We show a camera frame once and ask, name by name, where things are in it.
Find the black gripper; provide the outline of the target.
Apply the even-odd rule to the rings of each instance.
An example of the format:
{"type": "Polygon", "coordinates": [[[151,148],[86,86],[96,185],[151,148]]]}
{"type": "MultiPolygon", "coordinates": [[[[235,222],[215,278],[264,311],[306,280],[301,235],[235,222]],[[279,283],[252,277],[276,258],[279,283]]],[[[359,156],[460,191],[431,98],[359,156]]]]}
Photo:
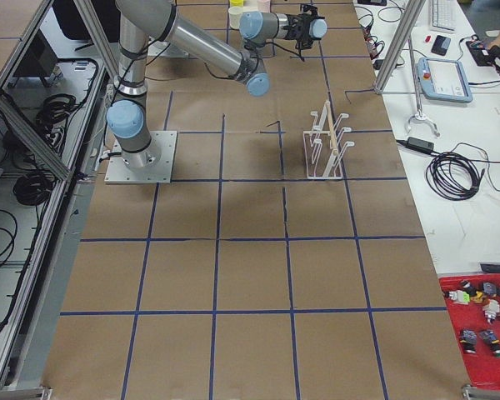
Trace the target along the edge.
{"type": "Polygon", "coordinates": [[[287,15],[285,39],[296,42],[296,49],[310,49],[315,41],[325,36],[325,17],[318,14],[318,8],[302,4],[297,15],[287,15]]]}

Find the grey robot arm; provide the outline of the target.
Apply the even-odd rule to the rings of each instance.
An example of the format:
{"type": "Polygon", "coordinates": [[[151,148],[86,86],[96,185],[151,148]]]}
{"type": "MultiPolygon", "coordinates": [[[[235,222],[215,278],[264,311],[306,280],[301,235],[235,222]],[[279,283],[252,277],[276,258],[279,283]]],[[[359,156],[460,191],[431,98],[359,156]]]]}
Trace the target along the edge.
{"type": "Polygon", "coordinates": [[[296,15],[251,11],[239,23],[243,49],[237,50],[178,13],[172,1],[119,1],[121,13],[118,74],[114,78],[115,104],[107,110],[107,124],[121,147],[124,164],[148,168],[158,162],[161,148],[146,122],[145,83],[148,41],[174,45],[203,62],[219,68],[228,80],[242,83],[254,97],[270,88],[258,49],[270,39],[294,41],[298,52],[309,49],[328,29],[316,7],[301,6],[296,15]]]}

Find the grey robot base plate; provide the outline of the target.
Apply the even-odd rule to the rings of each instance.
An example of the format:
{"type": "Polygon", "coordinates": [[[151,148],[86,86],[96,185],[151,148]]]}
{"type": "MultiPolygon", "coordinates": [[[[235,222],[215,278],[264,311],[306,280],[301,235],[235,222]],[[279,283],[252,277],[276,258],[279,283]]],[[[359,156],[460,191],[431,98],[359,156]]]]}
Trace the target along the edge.
{"type": "Polygon", "coordinates": [[[150,146],[140,153],[122,152],[116,139],[112,150],[121,155],[109,159],[105,174],[107,184],[170,183],[178,132],[151,131],[150,146]]]}

